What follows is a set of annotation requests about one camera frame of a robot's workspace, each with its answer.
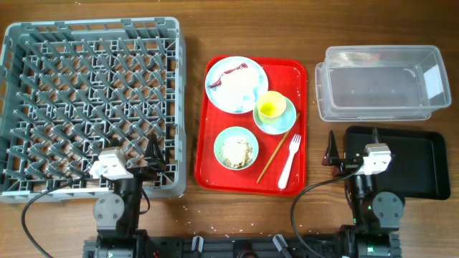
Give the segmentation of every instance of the yellow teacup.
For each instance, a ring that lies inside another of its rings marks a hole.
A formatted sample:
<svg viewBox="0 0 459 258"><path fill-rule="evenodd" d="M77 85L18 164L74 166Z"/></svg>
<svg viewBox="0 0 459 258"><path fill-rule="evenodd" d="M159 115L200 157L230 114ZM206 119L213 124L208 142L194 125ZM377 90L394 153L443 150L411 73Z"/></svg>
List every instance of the yellow teacup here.
<svg viewBox="0 0 459 258"><path fill-rule="evenodd" d="M275 123L285 111L287 102L279 92L268 91L263 94L257 103L258 116L263 123Z"/></svg>

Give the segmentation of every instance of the plastic rack grid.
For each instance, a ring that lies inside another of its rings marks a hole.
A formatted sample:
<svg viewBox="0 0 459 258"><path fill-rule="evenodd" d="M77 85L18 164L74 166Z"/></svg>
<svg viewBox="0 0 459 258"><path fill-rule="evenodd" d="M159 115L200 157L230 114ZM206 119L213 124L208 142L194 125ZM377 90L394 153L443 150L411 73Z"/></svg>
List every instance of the plastic rack grid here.
<svg viewBox="0 0 459 258"><path fill-rule="evenodd" d="M0 201L25 202L81 177L114 138L128 167L142 166L150 133L168 171L144 184L147 194L184 191L186 61L175 18L12 24L0 64ZM40 201L110 191L89 178Z"/></svg>

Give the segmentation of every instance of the wooden surface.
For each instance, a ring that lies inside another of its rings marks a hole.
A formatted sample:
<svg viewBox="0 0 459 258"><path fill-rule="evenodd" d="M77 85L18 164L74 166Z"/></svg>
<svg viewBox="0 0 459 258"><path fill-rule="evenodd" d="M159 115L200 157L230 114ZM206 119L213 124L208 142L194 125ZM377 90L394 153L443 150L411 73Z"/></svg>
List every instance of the wooden surface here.
<svg viewBox="0 0 459 258"><path fill-rule="evenodd" d="M186 39L188 188L182 198L156 199L140 219L151 236L204 237L292 234L292 199L205 191L193 177L206 63L219 54L296 59L308 71L308 184L331 178L321 166L327 133L338 145L351 123L318 115L314 68L330 46L433 44L440 48L453 104L425 122L378 126L434 130L446 139L453 194L447 201L408 199L399 231L404 257L459 257L459 2L457 1L106 1L16 0L0 4L0 31L12 22L175 16ZM55 257L81 257L83 240L97 234L95 200L35 204L27 222ZM22 231L23 205L0 204L0 257L40 257ZM302 233L335 232L352 223L343 185L315 189L301 199Z"/></svg>

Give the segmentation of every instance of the chopstick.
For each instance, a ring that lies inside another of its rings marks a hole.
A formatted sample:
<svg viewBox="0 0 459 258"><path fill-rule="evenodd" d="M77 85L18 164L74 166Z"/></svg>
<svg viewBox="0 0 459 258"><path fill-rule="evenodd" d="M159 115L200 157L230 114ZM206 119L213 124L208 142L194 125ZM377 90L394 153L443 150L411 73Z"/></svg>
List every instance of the chopstick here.
<svg viewBox="0 0 459 258"><path fill-rule="evenodd" d="M299 117L300 117L300 113L297 113L297 114L296 114L295 123L296 123L296 120L297 120ZM280 140L280 142L279 142L279 144L278 144L278 147L275 148L273 154L271 155L270 160L266 163L265 168L263 169L263 171L262 171L261 174L260 174L260 177L258 177L257 183L260 182L261 178L263 177L263 175L265 174L266 170L268 169L268 166L270 166L271 161L273 161L275 155L278 153L280 147L281 147L282 144L284 143L284 140L287 138L287 135L288 135L289 132L290 132L290 130L288 130L287 133L284 133L284 136L282 137L282 140Z"/></svg>

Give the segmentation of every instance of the clear plastic container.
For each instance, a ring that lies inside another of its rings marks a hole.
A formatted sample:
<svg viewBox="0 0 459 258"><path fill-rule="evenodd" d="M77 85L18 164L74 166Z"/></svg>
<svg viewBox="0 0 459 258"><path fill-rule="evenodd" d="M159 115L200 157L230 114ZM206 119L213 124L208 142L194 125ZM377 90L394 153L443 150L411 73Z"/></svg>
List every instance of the clear plastic container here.
<svg viewBox="0 0 459 258"><path fill-rule="evenodd" d="M316 67L324 121L426 120L451 104L435 46L329 47Z"/></svg>

